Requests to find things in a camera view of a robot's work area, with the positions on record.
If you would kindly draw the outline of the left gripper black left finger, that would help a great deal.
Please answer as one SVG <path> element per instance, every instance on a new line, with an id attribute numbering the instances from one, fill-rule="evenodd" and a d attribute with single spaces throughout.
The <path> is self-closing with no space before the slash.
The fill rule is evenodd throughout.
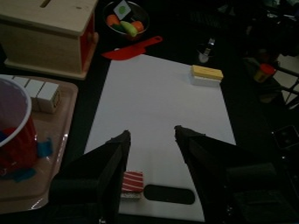
<path id="1" fill-rule="evenodd" d="M 117 224 L 131 133 L 72 161 L 51 182 L 48 224 Z"/>

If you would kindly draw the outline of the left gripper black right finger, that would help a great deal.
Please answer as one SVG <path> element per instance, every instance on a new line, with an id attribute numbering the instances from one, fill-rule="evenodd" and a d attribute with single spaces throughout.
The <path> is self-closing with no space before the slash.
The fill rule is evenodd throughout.
<path id="1" fill-rule="evenodd" d="M 299 224 L 273 165 L 236 145 L 175 127 L 207 224 Z"/>

